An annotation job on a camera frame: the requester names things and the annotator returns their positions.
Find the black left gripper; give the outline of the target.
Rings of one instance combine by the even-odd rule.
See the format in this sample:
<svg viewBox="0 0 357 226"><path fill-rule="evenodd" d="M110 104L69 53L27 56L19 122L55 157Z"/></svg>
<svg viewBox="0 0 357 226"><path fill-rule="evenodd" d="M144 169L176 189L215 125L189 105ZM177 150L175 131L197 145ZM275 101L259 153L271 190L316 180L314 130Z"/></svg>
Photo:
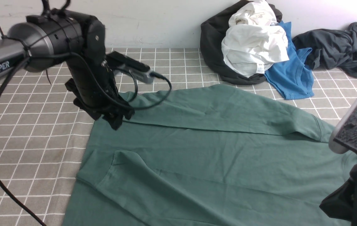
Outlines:
<svg viewBox="0 0 357 226"><path fill-rule="evenodd" d="M103 97L97 98L95 95L90 97L97 103L94 105L88 105L84 103L83 96L79 93L79 90L72 78L65 83L65 86L68 91L72 92L76 96L73 101L73 104L76 107L82 109L94 120L99 120L102 117L109 123L113 130L118 130L121 127L124 118L130 120L134 115L134 109L127 109L126 107L129 107L129 104L120 95L117 97L117 103L123 104L124 107L119 107L108 100L104 100Z"/></svg>

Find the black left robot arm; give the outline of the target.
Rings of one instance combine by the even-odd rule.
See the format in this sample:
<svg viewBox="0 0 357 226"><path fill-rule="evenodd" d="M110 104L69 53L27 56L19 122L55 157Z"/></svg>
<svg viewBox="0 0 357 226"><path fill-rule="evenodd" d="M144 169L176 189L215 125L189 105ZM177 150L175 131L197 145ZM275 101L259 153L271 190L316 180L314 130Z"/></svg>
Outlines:
<svg viewBox="0 0 357 226"><path fill-rule="evenodd" d="M65 62L72 75L65 86L75 95L74 105L117 130L134 109L119 95L104 39L104 25L92 15L54 8L45 15L27 16L0 39L0 79L22 69L39 73Z"/></svg>

